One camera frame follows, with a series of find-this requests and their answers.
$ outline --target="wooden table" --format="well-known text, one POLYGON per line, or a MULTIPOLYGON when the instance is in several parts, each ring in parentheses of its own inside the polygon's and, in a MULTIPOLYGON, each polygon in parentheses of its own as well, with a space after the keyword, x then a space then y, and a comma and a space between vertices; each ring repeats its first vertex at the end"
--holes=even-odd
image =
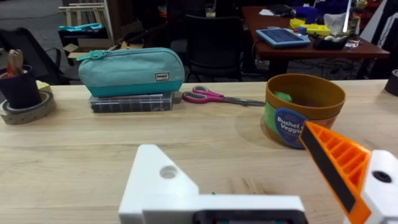
MULTIPOLYGON (((277 16, 260 16, 259 12, 264 6, 242 7, 243 17, 248 26, 253 42, 260 40, 256 30, 266 29, 269 26, 289 28, 290 18, 277 16)), ((362 40, 362 45, 343 50, 316 50, 310 45, 297 49, 274 49, 265 42, 256 44, 257 54, 264 60, 270 60, 269 72, 271 76, 286 73, 289 60, 303 58, 388 58, 389 52, 362 40)))
MULTIPOLYGON (((398 156, 398 98, 386 81, 339 81, 346 103, 333 130, 398 156)), ((184 84, 182 91, 194 84, 184 84)), ((265 83, 209 83, 264 100, 265 83)), ((343 212, 307 152, 267 137, 260 107, 181 103, 173 111, 93 114, 83 86, 53 86, 57 110, 21 126, 0 121, 0 223, 118 223, 136 149, 157 144, 203 194, 299 195, 310 223, 343 212)))

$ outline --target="round container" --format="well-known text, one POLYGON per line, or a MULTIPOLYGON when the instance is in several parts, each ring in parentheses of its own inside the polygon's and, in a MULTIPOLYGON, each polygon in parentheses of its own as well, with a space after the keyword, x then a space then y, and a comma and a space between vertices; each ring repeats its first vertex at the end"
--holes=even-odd
POLYGON ((25 73, 15 77, 8 77, 6 68, 0 69, 0 90, 14 109, 30 108, 42 101, 32 67, 23 65, 22 68, 25 73))
POLYGON ((340 86, 326 79, 302 74, 278 75, 267 82, 264 121, 272 139, 303 148, 299 135, 304 121, 330 128, 345 102, 340 86), (292 103, 274 92, 289 94, 292 103))

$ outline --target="black pot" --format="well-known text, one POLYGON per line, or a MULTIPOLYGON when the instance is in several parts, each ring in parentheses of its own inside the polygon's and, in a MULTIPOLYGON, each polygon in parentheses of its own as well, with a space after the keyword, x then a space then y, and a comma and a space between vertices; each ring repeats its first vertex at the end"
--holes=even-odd
POLYGON ((42 101, 32 67, 23 65, 23 69, 25 73, 11 78, 2 75, 7 72, 6 68, 0 70, 0 90, 14 109, 29 108, 42 101))

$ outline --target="roll of tape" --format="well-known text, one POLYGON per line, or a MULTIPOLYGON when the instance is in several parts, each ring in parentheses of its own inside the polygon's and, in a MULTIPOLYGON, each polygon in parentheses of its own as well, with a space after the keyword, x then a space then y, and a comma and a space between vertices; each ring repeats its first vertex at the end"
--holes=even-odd
POLYGON ((56 107, 53 94, 40 91, 40 97, 42 98, 41 103, 24 109, 11 108, 8 101, 5 101, 2 108, 6 115, 1 115, 1 118, 6 124, 26 124, 47 116, 56 107))

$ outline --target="scissor blade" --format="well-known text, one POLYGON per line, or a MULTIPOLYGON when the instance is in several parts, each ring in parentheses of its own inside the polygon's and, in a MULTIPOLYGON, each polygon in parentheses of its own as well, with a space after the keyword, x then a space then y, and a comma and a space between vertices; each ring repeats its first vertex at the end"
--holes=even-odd
POLYGON ((257 100, 245 100, 240 98, 233 98, 233 97, 223 97, 223 101, 226 103, 234 103, 243 106, 265 106, 266 103, 257 100))

